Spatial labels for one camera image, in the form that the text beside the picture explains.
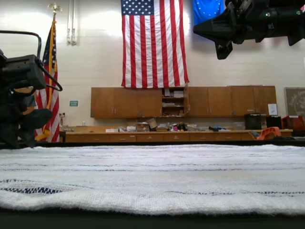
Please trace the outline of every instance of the bulletin board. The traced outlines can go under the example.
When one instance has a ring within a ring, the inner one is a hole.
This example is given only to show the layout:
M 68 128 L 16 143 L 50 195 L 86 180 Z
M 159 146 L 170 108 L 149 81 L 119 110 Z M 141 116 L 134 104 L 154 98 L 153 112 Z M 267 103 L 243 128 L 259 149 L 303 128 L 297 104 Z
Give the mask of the bulletin board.
M 285 88 L 288 115 L 299 115 L 305 120 L 305 88 Z

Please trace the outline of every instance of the american flag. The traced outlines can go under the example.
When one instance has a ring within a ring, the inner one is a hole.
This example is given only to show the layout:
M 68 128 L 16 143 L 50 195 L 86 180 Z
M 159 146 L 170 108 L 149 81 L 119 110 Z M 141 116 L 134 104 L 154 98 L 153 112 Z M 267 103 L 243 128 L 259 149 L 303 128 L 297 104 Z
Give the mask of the american flag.
M 189 82 L 183 0 L 121 0 L 123 87 L 163 88 Z
M 57 61 L 56 61 L 56 27 L 55 21 L 52 23 L 48 36 L 46 48 L 43 55 L 44 68 L 57 80 Z M 49 85 L 56 86 L 49 77 L 44 76 Z M 52 111 L 52 119 L 42 128 L 35 131 L 37 141 L 58 142 L 59 141 L 59 93 L 47 87 L 37 91 L 36 109 L 48 108 Z

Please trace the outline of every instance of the white towel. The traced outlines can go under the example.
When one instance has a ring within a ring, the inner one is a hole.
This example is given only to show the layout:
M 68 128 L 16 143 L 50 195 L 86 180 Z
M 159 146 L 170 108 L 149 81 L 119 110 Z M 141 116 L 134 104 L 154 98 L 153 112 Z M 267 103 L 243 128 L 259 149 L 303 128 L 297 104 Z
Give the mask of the white towel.
M 135 214 L 305 214 L 305 148 L 0 150 L 0 207 Z

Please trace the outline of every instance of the lower cabinet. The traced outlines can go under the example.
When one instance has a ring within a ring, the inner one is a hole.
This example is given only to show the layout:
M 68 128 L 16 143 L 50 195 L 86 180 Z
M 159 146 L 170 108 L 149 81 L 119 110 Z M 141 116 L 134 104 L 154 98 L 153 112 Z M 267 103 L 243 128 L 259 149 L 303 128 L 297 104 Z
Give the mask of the lower cabinet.
M 216 134 L 190 134 L 190 142 L 216 141 Z
M 111 142 L 136 142 L 136 135 L 111 135 Z
M 165 142 L 188 142 L 188 134 L 166 134 L 163 136 Z
M 240 133 L 219 133 L 216 134 L 216 141 L 240 141 L 242 136 Z
M 162 142 L 163 135 L 137 135 L 137 142 Z
M 109 135 L 66 135 L 66 142 L 110 142 Z

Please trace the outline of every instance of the gold flagpole finial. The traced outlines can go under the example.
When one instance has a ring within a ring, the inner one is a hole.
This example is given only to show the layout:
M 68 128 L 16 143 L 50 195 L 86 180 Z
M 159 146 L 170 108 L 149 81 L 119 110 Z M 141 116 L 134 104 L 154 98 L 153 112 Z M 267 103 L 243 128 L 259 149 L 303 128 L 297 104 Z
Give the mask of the gold flagpole finial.
M 48 5 L 48 9 L 53 10 L 53 19 L 54 20 L 55 20 L 56 14 L 58 12 L 60 12 L 60 13 L 62 12 L 62 8 L 59 5 L 57 5 L 56 3 Z

